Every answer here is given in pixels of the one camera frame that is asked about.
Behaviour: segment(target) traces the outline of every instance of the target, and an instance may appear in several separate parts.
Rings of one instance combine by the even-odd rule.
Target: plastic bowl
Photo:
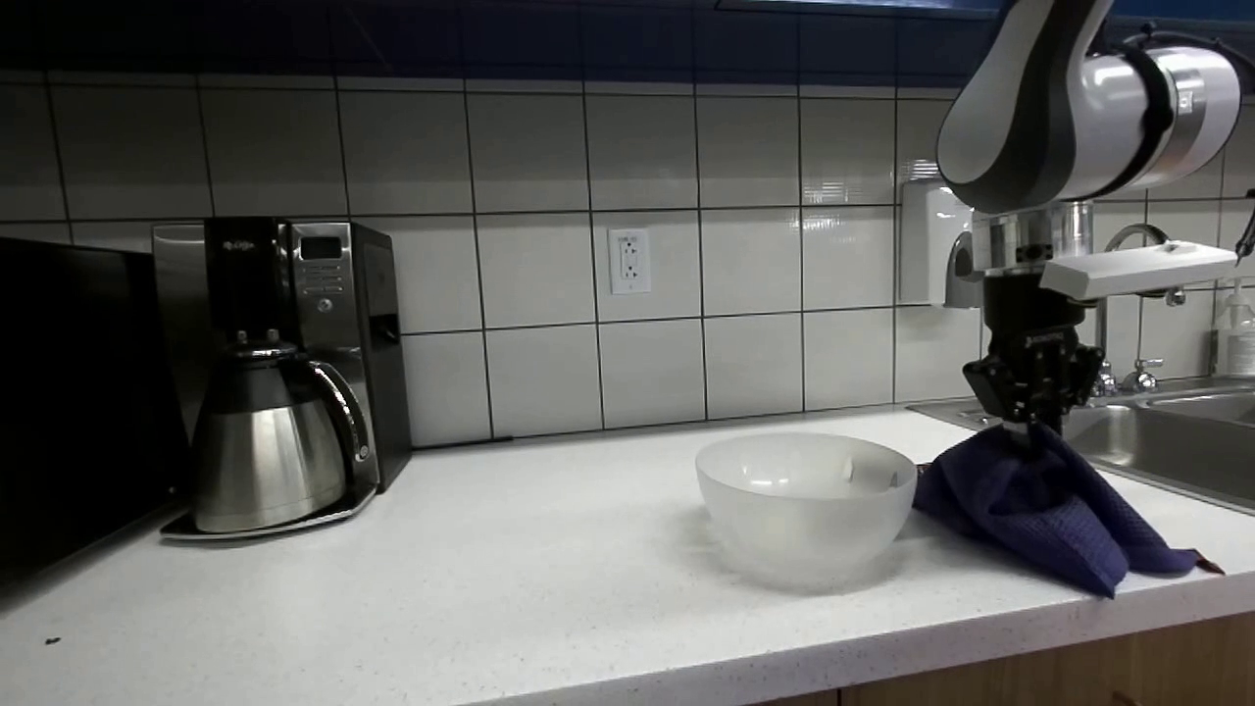
[[[753,581],[841,587],[908,527],[918,467],[847,437],[770,433],[710,445],[697,483],[718,541]]]

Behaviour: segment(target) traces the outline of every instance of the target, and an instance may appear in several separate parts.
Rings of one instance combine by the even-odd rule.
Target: dark blue towel
[[[1080,452],[1038,424],[1029,437],[985,429],[948,447],[918,479],[914,506],[1100,595],[1115,595],[1130,570],[1182,575],[1208,566],[1198,551],[1169,551]]]

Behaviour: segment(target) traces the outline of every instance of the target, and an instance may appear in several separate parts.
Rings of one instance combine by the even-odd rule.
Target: kitchen counter
[[[136,532],[0,617],[0,702],[761,702],[1255,612],[1255,519],[1115,479],[1228,575],[1119,599],[914,519],[896,566],[800,595],[723,566],[693,452],[757,429],[934,459],[969,433],[830,415],[417,456],[356,520],[257,541]]]

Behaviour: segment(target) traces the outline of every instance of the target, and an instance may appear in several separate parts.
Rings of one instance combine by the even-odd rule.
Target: carafe handle
[[[326,388],[326,396],[332,401],[332,409],[340,412],[339,415],[339,437],[340,437],[340,447],[344,447],[351,479],[353,483],[368,479],[373,445],[368,445],[368,424],[365,424],[365,412],[360,412],[351,381],[332,364],[326,364],[318,358],[310,358],[307,364],[310,364],[315,381]]]

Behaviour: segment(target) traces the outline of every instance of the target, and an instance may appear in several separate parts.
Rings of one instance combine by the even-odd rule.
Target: sink faucet
[[[1130,234],[1151,234],[1155,242],[1169,242],[1169,230],[1157,226],[1157,222],[1127,222],[1110,242],[1105,250],[1122,246]],[[1183,288],[1172,288],[1172,292],[1155,292],[1155,293],[1140,293],[1140,297],[1165,297],[1169,307],[1183,307]],[[1093,396],[1119,396],[1119,391],[1155,391],[1157,388],[1157,370],[1165,364],[1162,358],[1136,358],[1136,370],[1119,381],[1119,373],[1110,370],[1105,362],[1105,326],[1110,326],[1110,297],[1100,301],[1100,348],[1102,348],[1102,373],[1093,381]]]

